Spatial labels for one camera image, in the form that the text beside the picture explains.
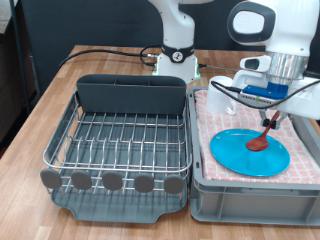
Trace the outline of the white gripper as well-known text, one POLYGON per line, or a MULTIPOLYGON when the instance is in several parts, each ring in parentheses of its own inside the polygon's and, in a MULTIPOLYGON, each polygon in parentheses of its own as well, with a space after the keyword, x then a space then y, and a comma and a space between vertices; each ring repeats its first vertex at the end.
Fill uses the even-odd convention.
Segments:
POLYGON ((238 99, 252 108, 260 109, 261 125, 267 127, 270 119, 268 108, 281 111, 276 119, 275 130, 281 127, 288 114, 320 119, 320 82, 318 79, 303 77, 300 80, 285 79, 281 84, 267 74, 253 71, 239 71, 232 86, 241 92, 238 99))

